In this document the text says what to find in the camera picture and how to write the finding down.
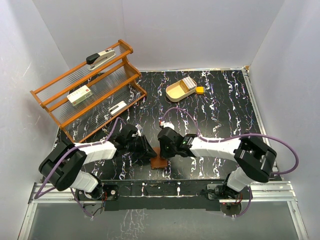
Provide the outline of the brown leather card holder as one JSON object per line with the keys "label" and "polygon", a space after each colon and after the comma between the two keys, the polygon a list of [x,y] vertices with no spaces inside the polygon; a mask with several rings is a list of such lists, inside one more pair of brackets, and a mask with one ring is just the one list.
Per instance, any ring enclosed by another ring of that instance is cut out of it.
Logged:
{"label": "brown leather card holder", "polygon": [[155,151],[157,156],[150,159],[151,169],[165,169],[168,166],[168,160],[160,156],[160,147],[154,147],[153,150]]}

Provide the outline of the beige oval tray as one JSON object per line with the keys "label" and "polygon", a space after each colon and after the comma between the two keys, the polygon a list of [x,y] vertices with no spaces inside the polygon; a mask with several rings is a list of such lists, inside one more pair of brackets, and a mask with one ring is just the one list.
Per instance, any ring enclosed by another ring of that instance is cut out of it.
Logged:
{"label": "beige oval tray", "polygon": [[196,88],[190,91],[184,91],[184,89],[181,86],[182,79],[169,85],[165,92],[166,92],[166,97],[171,101],[171,102],[179,102],[182,99],[188,97],[189,95],[193,94],[196,92]]}

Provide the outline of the stack of credit cards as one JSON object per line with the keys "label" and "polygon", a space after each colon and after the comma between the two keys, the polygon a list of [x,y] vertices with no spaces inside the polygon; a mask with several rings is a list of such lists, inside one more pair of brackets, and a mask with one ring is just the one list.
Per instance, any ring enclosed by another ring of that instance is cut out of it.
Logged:
{"label": "stack of credit cards", "polygon": [[181,87],[184,91],[189,92],[197,87],[197,84],[190,77],[185,77],[181,80]]}

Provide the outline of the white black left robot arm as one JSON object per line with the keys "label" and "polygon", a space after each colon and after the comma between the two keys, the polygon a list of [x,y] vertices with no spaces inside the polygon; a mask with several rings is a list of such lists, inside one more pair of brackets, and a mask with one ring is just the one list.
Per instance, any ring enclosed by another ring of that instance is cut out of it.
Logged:
{"label": "white black left robot arm", "polygon": [[104,141],[60,142],[42,161],[38,170],[56,190],[61,192],[72,188],[97,200],[103,195],[103,184],[92,173],[82,171],[83,166],[100,160],[111,160],[126,153],[141,160],[158,156],[146,136],[136,126],[126,124]]}

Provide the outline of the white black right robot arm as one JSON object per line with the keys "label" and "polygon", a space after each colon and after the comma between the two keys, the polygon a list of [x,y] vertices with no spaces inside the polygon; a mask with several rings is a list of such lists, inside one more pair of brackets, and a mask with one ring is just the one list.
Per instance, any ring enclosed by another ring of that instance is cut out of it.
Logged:
{"label": "white black right robot arm", "polygon": [[237,199],[252,182],[267,183],[272,175],[277,153],[258,136],[250,133],[233,139],[204,138],[197,134],[180,135],[164,127],[157,139],[160,156],[213,157],[231,160],[238,168],[227,175],[223,184],[208,190],[215,199]]}

